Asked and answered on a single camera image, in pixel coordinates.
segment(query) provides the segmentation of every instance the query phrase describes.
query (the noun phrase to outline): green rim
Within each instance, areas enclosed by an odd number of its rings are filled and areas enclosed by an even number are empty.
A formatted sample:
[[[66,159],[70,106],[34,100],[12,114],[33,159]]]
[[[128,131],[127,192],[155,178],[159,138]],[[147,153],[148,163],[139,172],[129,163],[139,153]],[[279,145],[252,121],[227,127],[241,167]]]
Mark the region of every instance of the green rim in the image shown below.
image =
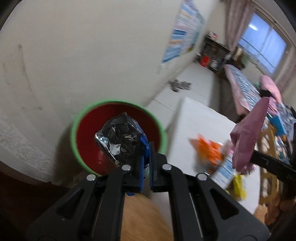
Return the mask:
[[[146,112],[148,115],[150,115],[154,121],[156,122],[158,129],[159,129],[159,133],[160,133],[160,147],[158,152],[161,154],[165,154],[167,151],[167,147],[168,147],[168,139],[167,139],[167,135],[160,123],[160,121],[148,110],[146,110],[144,107],[130,103],[130,102],[126,102],[126,101],[121,101],[121,100],[105,100],[105,101],[101,101],[101,102],[97,102],[94,104],[89,105],[88,107],[86,107],[85,109],[83,109],[74,119],[72,128],[71,128],[71,135],[70,135],[70,140],[71,140],[71,148],[72,151],[74,153],[74,156],[76,157],[76,160],[79,162],[79,164],[88,172],[88,173],[92,173],[95,174],[97,176],[101,176],[100,174],[94,172],[92,169],[90,169],[82,160],[78,148],[77,148],[77,143],[76,143],[76,133],[79,127],[79,124],[81,122],[81,120],[83,119],[83,117],[89,113],[90,111],[92,111],[93,109],[97,108],[98,106],[104,105],[104,104],[109,104],[109,103],[124,103],[124,104],[129,104],[132,105],[144,112]]]

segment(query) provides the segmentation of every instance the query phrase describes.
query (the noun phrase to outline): pink curtain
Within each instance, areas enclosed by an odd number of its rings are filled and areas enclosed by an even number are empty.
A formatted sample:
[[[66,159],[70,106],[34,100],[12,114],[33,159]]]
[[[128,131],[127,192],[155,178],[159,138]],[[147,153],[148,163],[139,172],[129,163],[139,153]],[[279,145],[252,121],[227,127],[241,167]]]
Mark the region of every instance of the pink curtain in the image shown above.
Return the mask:
[[[226,0],[226,43],[233,52],[255,12],[251,0]]]
[[[291,61],[287,68],[283,78],[277,83],[277,87],[281,93],[283,93],[289,84],[296,78],[296,56]]]

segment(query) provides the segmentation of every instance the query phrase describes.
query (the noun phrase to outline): black plastic wrapper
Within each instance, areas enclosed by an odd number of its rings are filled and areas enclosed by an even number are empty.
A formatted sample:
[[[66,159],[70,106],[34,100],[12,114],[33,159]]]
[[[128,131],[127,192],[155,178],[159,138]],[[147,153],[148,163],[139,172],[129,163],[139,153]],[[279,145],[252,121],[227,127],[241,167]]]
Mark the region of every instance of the black plastic wrapper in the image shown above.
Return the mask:
[[[149,157],[148,140],[136,120],[126,113],[108,120],[95,134],[101,150],[116,165],[122,166],[143,156]]]

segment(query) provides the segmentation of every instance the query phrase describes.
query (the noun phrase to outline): silver screw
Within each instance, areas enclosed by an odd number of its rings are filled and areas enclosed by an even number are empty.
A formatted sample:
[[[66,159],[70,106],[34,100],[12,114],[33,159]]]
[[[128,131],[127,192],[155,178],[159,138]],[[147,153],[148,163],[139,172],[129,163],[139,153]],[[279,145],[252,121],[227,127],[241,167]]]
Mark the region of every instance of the silver screw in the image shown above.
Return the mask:
[[[163,164],[163,169],[169,171],[172,169],[172,166],[170,164]]]
[[[96,175],[95,174],[89,174],[89,175],[87,175],[86,179],[88,181],[94,181],[96,179]]]
[[[121,168],[122,168],[122,170],[124,170],[124,171],[130,171],[130,170],[131,170],[131,166],[128,165],[128,164],[123,165]]]
[[[207,180],[207,175],[204,173],[200,173],[197,175],[197,178],[201,181],[205,181],[205,180]]]

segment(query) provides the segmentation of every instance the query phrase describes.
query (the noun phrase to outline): red bucket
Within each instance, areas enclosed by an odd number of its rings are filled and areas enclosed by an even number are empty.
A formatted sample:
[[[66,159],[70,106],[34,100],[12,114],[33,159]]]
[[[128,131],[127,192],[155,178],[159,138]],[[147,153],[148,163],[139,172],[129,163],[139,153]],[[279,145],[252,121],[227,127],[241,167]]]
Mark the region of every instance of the red bucket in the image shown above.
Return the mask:
[[[107,120],[123,112],[139,123],[148,141],[154,142],[155,151],[166,152],[166,134],[159,121],[146,109],[123,101],[99,102],[83,110],[76,117],[71,130],[72,150],[77,161],[87,172],[107,175],[115,168],[95,142],[94,135]]]

